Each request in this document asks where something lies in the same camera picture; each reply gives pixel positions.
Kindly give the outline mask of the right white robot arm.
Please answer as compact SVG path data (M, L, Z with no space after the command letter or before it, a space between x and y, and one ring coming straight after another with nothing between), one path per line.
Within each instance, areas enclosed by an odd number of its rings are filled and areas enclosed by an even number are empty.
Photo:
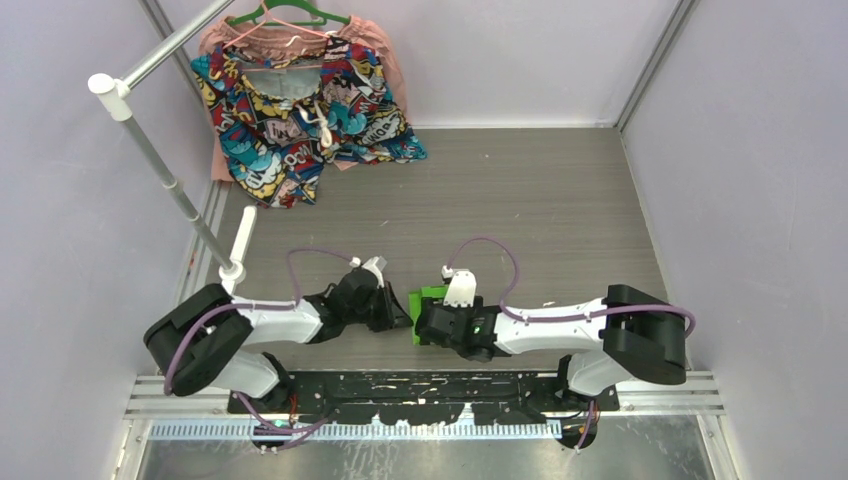
M554 387L571 411L621 381L684 383L686 339L695 324L688 310L624 284L584 303L537 309L487 306L481 297L469 304L423 297L412 317L419 344L466 360L565 351Z

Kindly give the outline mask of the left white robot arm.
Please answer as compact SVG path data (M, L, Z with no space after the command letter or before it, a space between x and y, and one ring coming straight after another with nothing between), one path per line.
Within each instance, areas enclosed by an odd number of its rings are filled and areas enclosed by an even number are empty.
M295 302L259 302L220 283L206 285L154 323L143 343L164 375L165 394L184 397L214 386L277 413L292 397L285 371L272 355L247 347L323 343L349 325L383 332L409 328L412 320L376 268L357 267Z

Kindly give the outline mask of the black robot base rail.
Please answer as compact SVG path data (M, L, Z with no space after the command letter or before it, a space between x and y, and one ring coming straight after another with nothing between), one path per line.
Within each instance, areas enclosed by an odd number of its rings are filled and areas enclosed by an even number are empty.
M540 424L620 407L614 387L596 398L570 393L563 374L521 370L297 371L260 399L231 397L227 410L301 422L453 424L464 409L476 425Z

